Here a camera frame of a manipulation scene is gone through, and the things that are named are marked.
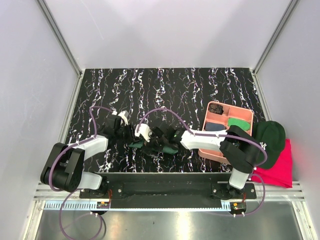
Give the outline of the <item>dark green cloth napkin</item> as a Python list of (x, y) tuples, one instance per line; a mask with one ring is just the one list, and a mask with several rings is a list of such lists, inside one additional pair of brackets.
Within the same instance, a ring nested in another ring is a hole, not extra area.
[(170, 146), (162, 143), (159, 144), (157, 142), (147, 142), (145, 140), (130, 143), (128, 147), (140, 149), (142, 152), (149, 155), (155, 153), (165, 153), (174, 155), (179, 151), (178, 149), (171, 148)]

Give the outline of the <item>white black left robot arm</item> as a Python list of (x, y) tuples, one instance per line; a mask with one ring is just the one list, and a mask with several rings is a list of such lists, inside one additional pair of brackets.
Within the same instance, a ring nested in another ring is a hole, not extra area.
[(41, 183), (55, 191), (69, 193), (79, 188), (90, 189), (95, 197), (103, 198), (108, 193), (107, 184), (102, 182), (100, 175), (84, 172), (84, 162), (120, 142), (129, 144), (134, 140), (134, 128), (128, 116), (127, 111), (109, 115), (96, 136), (78, 143), (56, 143), (41, 172)]

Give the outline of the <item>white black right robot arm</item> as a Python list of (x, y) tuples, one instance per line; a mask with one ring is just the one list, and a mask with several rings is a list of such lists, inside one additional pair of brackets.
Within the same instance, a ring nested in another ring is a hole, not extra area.
[(262, 145), (236, 125), (220, 131), (174, 129), (170, 126), (150, 129), (147, 126), (141, 135), (145, 139), (145, 146), (157, 152), (172, 150), (174, 154), (184, 148), (221, 153), (232, 166), (227, 192), (235, 199), (244, 194), (246, 181), (254, 168), (264, 164), (268, 159)]

